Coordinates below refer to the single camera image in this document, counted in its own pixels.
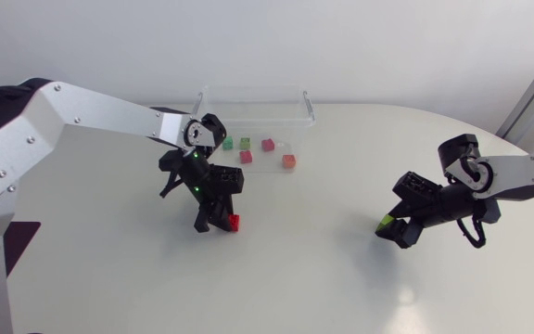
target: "orange cube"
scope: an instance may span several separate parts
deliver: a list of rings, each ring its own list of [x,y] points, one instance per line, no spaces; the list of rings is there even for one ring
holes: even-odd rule
[[[284,163],[284,168],[296,167],[296,157],[293,154],[284,154],[282,162]]]

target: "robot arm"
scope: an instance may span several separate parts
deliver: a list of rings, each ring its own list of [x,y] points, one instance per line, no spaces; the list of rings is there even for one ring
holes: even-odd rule
[[[425,227],[456,221],[471,244],[486,243],[482,223],[500,219],[497,199],[534,198],[534,154],[482,157],[474,135],[459,135],[439,146],[448,186],[440,186],[408,172],[393,187],[401,202],[376,229],[379,237],[411,247]],[[462,219],[472,216],[474,238]],[[406,222],[401,218],[410,218]]]
[[[165,197],[185,184],[199,202],[198,232],[208,231],[208,224],[225,231],[237,230],[232,195],[242,191],[244,177],[238,168],[207,161],[226,137],[225,128],[214,115],[198,119],[177,110],[151,109],[44,79],[0,87],[0,333],[12,332],[6,274],[40,225],[36,223],[34,228],[11,223],[18,181],[55,149],[68,124],[143,135],[174,147],[159,160],[159,168],[171,173],[160,195]]]

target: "black cable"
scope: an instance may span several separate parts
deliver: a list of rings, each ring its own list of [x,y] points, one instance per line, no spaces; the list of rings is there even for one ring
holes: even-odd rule
[[[464,226],[462,219],[457,219],[456,224],[461,228],[461,231],[463,231],[463,235],[469,240],[471,245],[475,248],[482,248],[486,244],[486,234],[483,231],[483,225],[481,225],[481,221],[478,219],[472,219],[473,220],[473,227],[475,228],[477,232],[477,239],[473,238],[471,234],[469,233],[469,230]]]
[[[24,86],[0,86],[0,96],[20,97],[31,91],[30,87]]]

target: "red cube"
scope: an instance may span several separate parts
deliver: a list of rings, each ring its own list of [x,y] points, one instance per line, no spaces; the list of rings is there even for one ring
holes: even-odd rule
[[[284,154],[282,162],[284,163],[284,168],[296,167],[296,157],[293,154]]]
[[[252,162],[252,153],[249,150],[240,151],[240,162],[241,163],[251,163]]]
[[[273,140],[271,138],[265,139],[265,140],[261,140],[261,146],[263,147],[263,150],[265,152],[268,152],[270,150],[274,150],[275,149],[275,143],[273,142]]]
[[[232,227],[232,232],[238,232],[238,227],[240,226],[240,216],[237,214],[230,214],[228,216],[230,220],[230,227]]]

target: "pink cube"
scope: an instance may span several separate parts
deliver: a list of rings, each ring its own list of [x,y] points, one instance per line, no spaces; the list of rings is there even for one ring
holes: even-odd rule
[[[240,162],[241,163],[251,163],[252,162],[252,153],[249,150],[240,151]]]
[[[274,150],[275,149],[275,143],[273,142],[273,140],[271,138],[265,139],[265,140],[261,140],[261,146],[263,147],[263,150],[265,152],[268,152],[270,150]]]

